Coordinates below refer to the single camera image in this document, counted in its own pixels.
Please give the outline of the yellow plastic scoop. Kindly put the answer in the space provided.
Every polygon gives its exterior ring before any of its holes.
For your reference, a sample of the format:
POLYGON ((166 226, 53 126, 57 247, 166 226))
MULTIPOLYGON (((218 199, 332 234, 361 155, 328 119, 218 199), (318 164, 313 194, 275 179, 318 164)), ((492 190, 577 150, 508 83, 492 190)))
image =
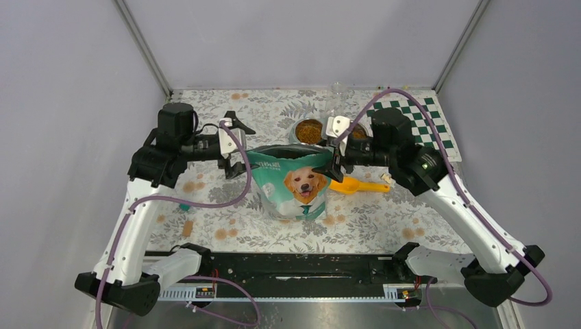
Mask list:
POLYGON ((345 195, 352 195, 357 192, 388 193, 391 187, 388 184, 362 182, 356 178, 344 176, 342 182, 332 180, 330 189, 345 195))

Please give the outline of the teal pet food bag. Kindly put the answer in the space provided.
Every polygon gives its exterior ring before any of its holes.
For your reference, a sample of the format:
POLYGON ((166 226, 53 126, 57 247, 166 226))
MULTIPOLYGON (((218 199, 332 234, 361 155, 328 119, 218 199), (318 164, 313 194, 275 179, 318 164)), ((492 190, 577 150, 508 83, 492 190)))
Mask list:
POLYGON ((315 171, 332 152, 305 144, 265 145, 247 152, 265 212, 274 219, 315 220, 326 212, 330 179, 315 171))

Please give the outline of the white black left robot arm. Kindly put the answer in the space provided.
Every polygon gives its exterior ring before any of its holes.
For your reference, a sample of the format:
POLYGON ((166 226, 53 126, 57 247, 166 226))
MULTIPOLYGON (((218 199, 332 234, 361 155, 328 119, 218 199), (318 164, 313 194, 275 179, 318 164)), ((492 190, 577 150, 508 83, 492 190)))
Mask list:
POLYGON ((233 111, 219 120, 217 132, 203 134, 193 107, 168 103, 158 112, 157 126, 132 156, 122 211, 115 231, 94 269, 80 273, 78 291, 93 297, 97 307, 107 304, 138 316, 147 315, 159 294, 190 276, 203 282, 212 275, 208 248, 180 247, 162 260, 143 265, 154 223, 163 202, 191 162, 216 161, 226 178, 249 175, 248 159, 231 163, 231 155, 246 150, 254 131, 233 111))

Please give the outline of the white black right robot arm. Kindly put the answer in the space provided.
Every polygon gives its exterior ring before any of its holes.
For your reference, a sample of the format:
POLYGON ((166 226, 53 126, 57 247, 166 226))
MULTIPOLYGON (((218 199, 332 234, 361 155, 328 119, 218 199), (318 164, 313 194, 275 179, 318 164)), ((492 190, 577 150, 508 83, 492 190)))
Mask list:
POLYGON ((352 138, 348 131, 355 125, 342 116, 323 122, 321 136, 333 154, 318 172, 340 182, 355 166, 387 168, 398 185, 437 211, 470 249, 454 254, 407 243, 393 254, 394 276, 402 282, 419 276, 461 284, 490 307, 511 299, 544 259, 542 249, 503 230, 470 196, 446 156, 415 142, 412 122, 400 110, 376 110, 368 138, 352 138))

